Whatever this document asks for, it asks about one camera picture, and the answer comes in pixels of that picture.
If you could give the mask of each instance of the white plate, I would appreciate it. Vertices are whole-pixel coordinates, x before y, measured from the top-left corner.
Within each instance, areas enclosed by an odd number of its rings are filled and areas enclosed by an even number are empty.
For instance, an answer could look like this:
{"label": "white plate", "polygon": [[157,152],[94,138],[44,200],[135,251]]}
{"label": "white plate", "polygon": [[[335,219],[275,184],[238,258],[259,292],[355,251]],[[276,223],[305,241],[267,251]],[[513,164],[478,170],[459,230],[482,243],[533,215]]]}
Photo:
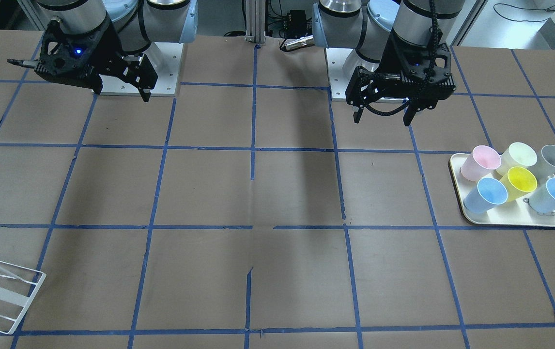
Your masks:
{"label": "white plate", "polygon": [[[520,199],[505,203],[503,205],[492,208],[484,213],[477,214],[465,208],[463,200],[469,192],[475,187],[476,182],[468,181],[461,175],[461,166],[469,154],[458,153],[450,157],[450,172],[452,173],[452,181],[461,205],[463,215],[471,223],[481,225],[521,225],[534,227],[552,227],[555,228],[555,211],[548,214],[541,214],[529,207],[528,200],[531,194]],[[492,174],[486,175],[500,179],[501,176],[493,171]]]}

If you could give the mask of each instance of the cup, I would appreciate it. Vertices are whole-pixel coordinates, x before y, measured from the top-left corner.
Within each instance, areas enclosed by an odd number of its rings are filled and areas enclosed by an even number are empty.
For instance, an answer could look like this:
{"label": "cup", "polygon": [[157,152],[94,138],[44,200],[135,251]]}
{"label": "cup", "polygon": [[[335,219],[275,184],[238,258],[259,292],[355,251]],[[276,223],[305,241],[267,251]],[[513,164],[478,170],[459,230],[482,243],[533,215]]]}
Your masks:
{"label": "cup", "polygon": [[506,203],[533,192],[538,186],[536,177],[528,169],[519,166],[510,168],[500,182],[508,190]]}
{"label": "cup", "polygon": [[508,190],[497,179],[484,177],[465,197],[465,208],[474,213],[484,213],[508,199]]}
{"label": "cup", "polygon": [[521,142],[514,142],[501,155],[501,166],[497,168],[497,173],[504,176],[512,167],[528,168],[534,166],[537,160],[536,152],[534,152],[531,146]]}
{"label": "cup", "polygon": [[529,205],[540,213],[555,210],[555,177],[549,178],[529,197]]}
{"label": "cup", "polygon": [[543,179],[555,174],[555,145],[545,145],[540,150],[536,165],[529,168],[536,179]]}
{"label": "cup", "polygon": [[488,175],[501,165],[501,157],[490,146],[479,145],[473,148],[465,163],[461,166],[461,174],[470,181],[477,181]]}

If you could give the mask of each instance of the light blue joint cap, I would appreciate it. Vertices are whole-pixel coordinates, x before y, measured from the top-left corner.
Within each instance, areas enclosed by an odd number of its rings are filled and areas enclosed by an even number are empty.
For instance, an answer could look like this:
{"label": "light blue joint cap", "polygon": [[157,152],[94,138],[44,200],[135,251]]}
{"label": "light blue joint cap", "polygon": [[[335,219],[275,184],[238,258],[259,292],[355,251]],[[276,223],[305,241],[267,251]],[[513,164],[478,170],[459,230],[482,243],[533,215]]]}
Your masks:
{"label": "light blue joint cap", "polygon": [[198,30],[198,2],[197,0],[191,0],[189,7],[187,9],[187,18],[185,18],[185,24],[183,25],[183,32],[181,33],[181,39],[178,41],[181,44],[187,42],[193,42],[196,39],[196,31]]}
{"label": "light blue joint cap", "polygon": [[318,10],[318,3],[314,5],[314,14],[312,16],[312,35],[314,36],[314,45],[318,47],[328,48],[327,38],[324,35],[323,23],[321,22],[320,12]]}
{"label": "light blue joint cap", "polygon": [[400,5],[392,0],[370,0],[368,3],[368,12],[372,20],[388,32],[392,31],[399,8]]}
{"label": "light blue joint cap", "polygon": [[133,11],[138,4],[138,0],[103,0],[103,4],[109,18],[112,18],[112,22],[116,22]]}

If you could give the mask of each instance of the gray cup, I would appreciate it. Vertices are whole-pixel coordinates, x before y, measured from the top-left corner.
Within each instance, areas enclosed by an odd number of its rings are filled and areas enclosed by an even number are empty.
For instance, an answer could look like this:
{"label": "gray cup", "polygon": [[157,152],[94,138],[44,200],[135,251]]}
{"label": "gray cup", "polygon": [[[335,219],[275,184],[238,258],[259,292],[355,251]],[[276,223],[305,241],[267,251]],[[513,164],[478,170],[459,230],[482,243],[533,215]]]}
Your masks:
{"label": "gray cup", "polygon": [[543,179],[555,174],[555,145],[545,145],[537,153],[536,165],[529,168],[536,179]]}

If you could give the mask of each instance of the white tray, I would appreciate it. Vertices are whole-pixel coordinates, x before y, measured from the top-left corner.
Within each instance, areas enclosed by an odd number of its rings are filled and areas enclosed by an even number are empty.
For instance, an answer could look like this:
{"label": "white tray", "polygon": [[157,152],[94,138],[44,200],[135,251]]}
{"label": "white tray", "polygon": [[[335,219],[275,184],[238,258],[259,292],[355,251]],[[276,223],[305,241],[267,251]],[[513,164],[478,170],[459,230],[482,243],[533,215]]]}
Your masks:
{"label": "white tray", "polygon": [[[481,225],[521,225],[534,227],[552,227],[555,228],[555,211],[548,214],[541,214],[529,207],[528,200],[531,194],[528,194],[516,201],[505,203],[503,205],[492,208],[484,213],[477,214],[465,208],[463,200],[469,192],[475,187],[476,183],[468,181],[461,175],[461,166],[469,154],[457,153],[450,157],[450,172],[452,173],[452,181],[456,194],[461,205],[463,215],[471,223]],[[501,176],[493,171],[492,174],[486,175],[500,179]]]}

